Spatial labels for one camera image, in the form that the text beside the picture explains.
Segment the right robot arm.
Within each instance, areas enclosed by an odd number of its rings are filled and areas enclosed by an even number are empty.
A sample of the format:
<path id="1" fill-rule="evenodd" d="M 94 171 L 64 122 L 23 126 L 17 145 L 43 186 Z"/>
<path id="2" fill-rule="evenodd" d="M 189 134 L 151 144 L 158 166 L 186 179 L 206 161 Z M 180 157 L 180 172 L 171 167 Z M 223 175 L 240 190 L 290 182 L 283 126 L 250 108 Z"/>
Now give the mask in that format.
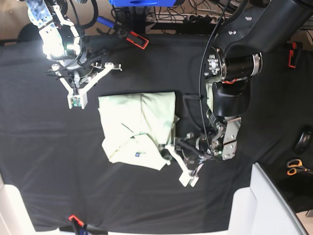
<path id="1" fill-rule="evenodd" d="M 122 70 L 121 65 L 102 63 L 104 49 L 88 49 L 83 29 L 68 18 L 59 0 L 28 0 L 26 5 L 28 17 L 42 39 L 43 53 L 53 63 L 46 74 L 65 87 L 70 109 L 84 109 L 88 91 L 110 71 Z"/>

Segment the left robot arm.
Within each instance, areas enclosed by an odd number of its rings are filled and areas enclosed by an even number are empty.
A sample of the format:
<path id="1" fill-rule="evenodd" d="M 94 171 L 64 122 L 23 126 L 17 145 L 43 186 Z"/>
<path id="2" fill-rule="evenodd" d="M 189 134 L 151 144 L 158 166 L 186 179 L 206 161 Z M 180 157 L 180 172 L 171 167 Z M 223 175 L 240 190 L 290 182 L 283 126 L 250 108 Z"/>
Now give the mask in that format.
<path id="1" fill-rule="evenodd" d="M 235 156 L 241 115 L 250 101 L 250 81 L 263 67 L 263 55 L 283 44 L 313 15 L 310 0 L 242 0 L 226 20 L 218 20 L 205 47 L 199 76 L 199 136 L 175 138 L 165 149 L 179 164 L 180 183 L 195 186 L 205 162 Z"/>

